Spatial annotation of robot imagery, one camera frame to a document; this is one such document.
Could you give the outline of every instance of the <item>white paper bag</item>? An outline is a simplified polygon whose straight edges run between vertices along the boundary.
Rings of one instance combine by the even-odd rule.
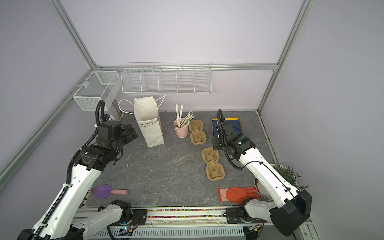
[[[161,99],[161,103],[157,106],[157,100]],[[143,98],[135,98],[134,104],[128,101],[134,106],[134,113],[129,113],[121,110],[120,102],[119,108],[124,113],[134,114],[137,124],[144,136],[144,139],[148,145],[148,147],[154,147],[160,144],[164,144],[163,131],[161,129],[161,122],[159,119],[159,110],[158,108],[163,103],[165,95],[161,98],[155,100],[153,96],[143,97]]]

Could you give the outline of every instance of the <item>white rope handle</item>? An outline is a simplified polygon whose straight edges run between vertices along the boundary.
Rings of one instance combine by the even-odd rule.
[[[121,109],[121,107],[120,107],[120,103],[121,103],[121,101],[127,101],[127,102],[129,102],[129,103],[131,103],[130,101],[128,101],[128,100],[126,100],[126,99],[121,99],[120,101],[119,101],[119,109],[120,109],[120,111],[122,111],[123,113],[129,113],[129,112],[126,112],[126,111],[123,111],[122,109]]]
[[[160,105],[163,103],[163,101],[164,101],[164,98],[166,97],[166,94],[164,95],[164,96],[162,96],[162,97],[160,97],[160,98],[158,98],[158,99],[156,99],[156,102],[159,100],[159,99],[163,99],[163,100],[161,100],[161,103],[160,103]]]

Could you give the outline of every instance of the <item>wire basket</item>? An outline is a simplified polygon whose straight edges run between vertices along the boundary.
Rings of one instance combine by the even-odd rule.
[[[211,93],[209,64],[124,66],[123,93],[193,94]]]
[[[73,95],[73,99],[84,111],[95,111],[100,100],[108,111],[121,88],[121,79],[116,71],[93,71]]]

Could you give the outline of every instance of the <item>green plant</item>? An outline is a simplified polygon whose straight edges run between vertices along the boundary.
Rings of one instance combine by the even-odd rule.
[[[301,177],[297,174],[297,172],[294,172],[292,167],[284,167],[281,164],[275,164],[273,168],[291,185],[300,188],[301,190],[306,189],[309,185],[303,187],[303,186],[298,186],[299,181],[301,181]]]

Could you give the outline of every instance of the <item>orange glove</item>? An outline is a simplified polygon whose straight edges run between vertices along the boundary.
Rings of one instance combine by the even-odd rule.
[[[220,202],[222,201],[231,201],[237,204],[242,203],[245,199],[253,197],[258,199],[260,195],[256,194],[259,192],[254,187],[230,187],[228,189],[218,189]]]

